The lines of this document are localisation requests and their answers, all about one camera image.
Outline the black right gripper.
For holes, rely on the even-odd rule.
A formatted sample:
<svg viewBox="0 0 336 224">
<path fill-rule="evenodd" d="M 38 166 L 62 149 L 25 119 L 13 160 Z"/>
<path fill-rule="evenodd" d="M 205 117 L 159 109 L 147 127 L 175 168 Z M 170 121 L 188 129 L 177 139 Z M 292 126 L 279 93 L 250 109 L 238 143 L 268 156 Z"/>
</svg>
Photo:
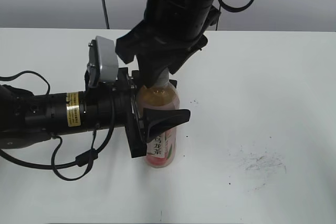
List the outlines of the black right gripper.
<svg viewBox="0 0 336 224">
<path fill-rule="evenodd" d="M 170 74 L 177 73 L 181 66 L 207 43 L 208 39 L 203 34 L 197 35 L 193 40 L 183 40 L 177 38 L 176 34 L 167 35 L 141 21 L 117 39 L 115 51 L 126 64 L 132 62 L 137 55 L 140 77 L 146 86 L 151 86 L 165 68 L 169 69 Z M 173 57 L 169 63 L 168 58 L 156 55 Z"/>
</svg>

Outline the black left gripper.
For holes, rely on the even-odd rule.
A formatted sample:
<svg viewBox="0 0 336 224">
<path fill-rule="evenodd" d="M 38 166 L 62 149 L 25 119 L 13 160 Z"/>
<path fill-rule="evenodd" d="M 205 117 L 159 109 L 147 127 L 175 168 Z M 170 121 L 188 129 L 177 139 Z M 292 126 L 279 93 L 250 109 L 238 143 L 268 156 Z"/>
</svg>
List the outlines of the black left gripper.
<svg viewBox="0 0 336 224">
<path fill-rule="evenodd" d="M 93 130 L 108 129 L 102 144 L 95 150 L 97 156 L 110 142 L 113 130 L 123 127 L 132 158 L 146 155 L 146 142 L 153 141 L 160 134 L 184 124 L 190 120 L 191 112 L 181 110 L 143 110 L 143 123 L 135 101 L 135 95 L 142 86 L 146 86 L 138 70 L 131 74 L 128 68 L 120 68 L 114 83 L 99 83 L 96 88 L 88 87 L 89 76 L 85 73 L 85 94 L 83 97 L 83 124 L 88 128 L 93 123 Z M 167 83 L 176 88 L 176 80 Z"/>
</svg>

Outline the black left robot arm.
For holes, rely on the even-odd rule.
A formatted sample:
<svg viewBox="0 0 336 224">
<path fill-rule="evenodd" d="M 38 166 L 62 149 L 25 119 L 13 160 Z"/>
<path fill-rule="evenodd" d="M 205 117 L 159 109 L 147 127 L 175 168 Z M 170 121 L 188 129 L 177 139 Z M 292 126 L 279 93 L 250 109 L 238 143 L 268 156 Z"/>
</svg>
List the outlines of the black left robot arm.
<svg viewBox="0 0 336 224">
<path fill-rule="evenodd" d="M 1 148 L 16 149 L 111 125 L 123 127 L 131 157 L 146 155 L 147 144 L 167 130 L 190 120 L 190 111 L 144 109 L 135 101 L 139 72 L 129 77 L 120 68 L 113 83 L 86 86 L 85 91 L 34 95 L 30 91 L 1 86 Z"/>
</svg>

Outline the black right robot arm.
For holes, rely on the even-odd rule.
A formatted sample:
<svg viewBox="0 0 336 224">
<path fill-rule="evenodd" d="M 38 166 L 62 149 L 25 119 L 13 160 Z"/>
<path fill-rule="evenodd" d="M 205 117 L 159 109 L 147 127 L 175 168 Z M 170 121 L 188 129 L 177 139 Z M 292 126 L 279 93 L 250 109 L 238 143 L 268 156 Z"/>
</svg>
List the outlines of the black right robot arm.
<svg viewBox="0 0 336 224">
<path fill-rule="evenodd" d="M 143 20 L 117 39 L 117 55 L 125 64 L 136 59 L 143 85 L 154 86 L 164 70 L 175 74 L 206 46 L 204 31 L 220 15 L 213 1 L 147 0 Z"/>
</svg>

